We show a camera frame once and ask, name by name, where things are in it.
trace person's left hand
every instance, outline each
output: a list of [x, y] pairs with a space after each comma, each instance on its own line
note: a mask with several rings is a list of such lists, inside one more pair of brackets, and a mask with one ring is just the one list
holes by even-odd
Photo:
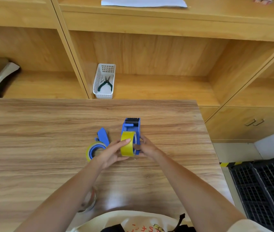
[[109, 146], [103, 152], [100, 153], [100, 155], [95, 156], [93, 159], [96, 158], [96, 160], [99, 161], [102, 169], [109, 167], [110, 165], [112, 165], [113, 163], [117, 161], [126, 160], [129, 157], [118, 156], [117, 151], [121, 147], [127, 145], [129, 142], [130, 142], [130, 139], [125, 139], [123, 141], [116, 140], [110, 143]]

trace tape roll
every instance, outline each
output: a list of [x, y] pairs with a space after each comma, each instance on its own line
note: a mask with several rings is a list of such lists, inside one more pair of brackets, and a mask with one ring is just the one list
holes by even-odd
[[136, 150], [133, 148], [133, 144], [137, 144], [136, 132], [123, 131], [121, 141], [125, 139], [130, 139], [130, 142], [127, 145], [121, 147], [121, 154], [122, 156], [133, 157], [136, 154]]
[[97, 149], [106, 149], [106, 145], [103, 142], [94, 142], [86, 149], [86, 159], [87, 161], [91, 161], [94, 157], [94, 152]]

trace white plastic basket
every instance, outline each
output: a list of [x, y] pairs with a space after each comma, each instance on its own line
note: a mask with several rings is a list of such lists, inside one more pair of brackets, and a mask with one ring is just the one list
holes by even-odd
[[[99, 63], [96, 70], [95, 80], [93, 83], [93, 93], [96, 98], [112, 99], [114, 91], [114, 78], [116, 75], [115, 64]], [[98, 87], [104, 83], [105, 78], [109, 78], [109, 82], [112, 84], [112, 91], [108, 84], [104, 85], [98, 92]]]

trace wood grain tabletop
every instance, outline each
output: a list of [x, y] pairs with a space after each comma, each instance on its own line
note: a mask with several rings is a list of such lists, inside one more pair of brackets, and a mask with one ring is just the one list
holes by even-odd
[[[0, 99], [0, 231], [13, 231], [87, 164], [85, 151], [104, 127], [120, 138], [126, 117], [174, 160], [232, 201], [195, 101]], [[113, 210], [173, 218], [185, 212], [159, 166], [136, 157], [104, 170], [88, 219]]]

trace forearm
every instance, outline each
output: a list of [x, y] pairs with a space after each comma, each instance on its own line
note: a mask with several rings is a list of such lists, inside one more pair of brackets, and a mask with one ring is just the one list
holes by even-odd
[[155, 158], [197, 231], [227, 231], [245, 219], [223, 195], [166, 154]]
[[100, 172], [101, 164], [93, 159], [50, 195], [15, 231], [66, 231]]

